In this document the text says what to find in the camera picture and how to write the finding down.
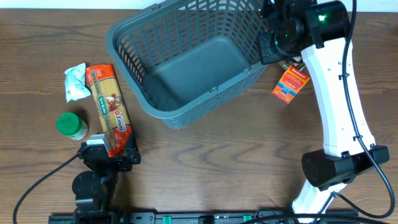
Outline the orange medicine box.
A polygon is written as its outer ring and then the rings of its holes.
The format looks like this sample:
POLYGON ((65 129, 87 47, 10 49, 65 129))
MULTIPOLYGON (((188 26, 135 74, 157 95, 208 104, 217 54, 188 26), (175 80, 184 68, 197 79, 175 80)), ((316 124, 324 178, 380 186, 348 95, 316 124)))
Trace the orange medicine box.
POLYGON ((272 94, 289 104, 309 80, 309 76, 291 65, 278 81, 272 94))

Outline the orange spaghetti packet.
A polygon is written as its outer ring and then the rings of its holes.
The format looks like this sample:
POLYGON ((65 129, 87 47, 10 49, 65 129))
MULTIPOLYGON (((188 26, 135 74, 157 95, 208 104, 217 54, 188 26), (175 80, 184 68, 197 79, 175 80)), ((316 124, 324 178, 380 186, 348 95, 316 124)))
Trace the orange spaghetti packet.
POLYGON ((120 153, 132 133, 132 125, 114 68, 101 64, 86 68, 102 129, 110 141, 109 156, 120 153))

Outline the grey plastic basket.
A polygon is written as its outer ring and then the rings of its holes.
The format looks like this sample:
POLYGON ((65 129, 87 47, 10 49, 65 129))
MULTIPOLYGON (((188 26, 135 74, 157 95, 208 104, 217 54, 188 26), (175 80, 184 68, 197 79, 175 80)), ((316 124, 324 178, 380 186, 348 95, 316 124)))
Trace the grey plastic basket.
POLYGON ((112 26, 105 47, 141 108, 182 128, 238 96, 265 72, 260 0, 169 0, 112 26))

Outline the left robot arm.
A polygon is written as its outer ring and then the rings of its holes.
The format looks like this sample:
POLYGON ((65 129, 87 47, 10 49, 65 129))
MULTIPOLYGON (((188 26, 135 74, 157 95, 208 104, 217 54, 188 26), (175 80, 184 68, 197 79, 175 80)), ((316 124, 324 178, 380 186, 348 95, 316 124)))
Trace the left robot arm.
POLYGON ((112 157, 108 153, 111 143, 105 134, 93 134, 81 143, 77 157, 89 170, 78 174, 72 183, 76 211, 73 223, 129 223, 129 215, 111 208, 118 174, 132 170, 141 163, 134 133, 129 134, 122 147, 125 156, 112 157))

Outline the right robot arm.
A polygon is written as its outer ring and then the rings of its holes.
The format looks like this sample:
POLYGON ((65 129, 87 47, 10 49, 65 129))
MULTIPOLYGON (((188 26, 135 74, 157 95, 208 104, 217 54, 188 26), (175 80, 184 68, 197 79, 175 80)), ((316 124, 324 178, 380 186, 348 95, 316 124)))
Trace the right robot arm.
POLYGON ((312 79, 323 126, 323 147, 302 156, 306 177, 291 204, 292 223, 379 223, 380 215, 355 208, 353 215, 328 213, 331 201, 357 176, 389 160, 364 117, 356 85, 352 35, 356 11, 340 1, 264 1, 268 30, 257 36, 264 65, 301 57, 312 79))

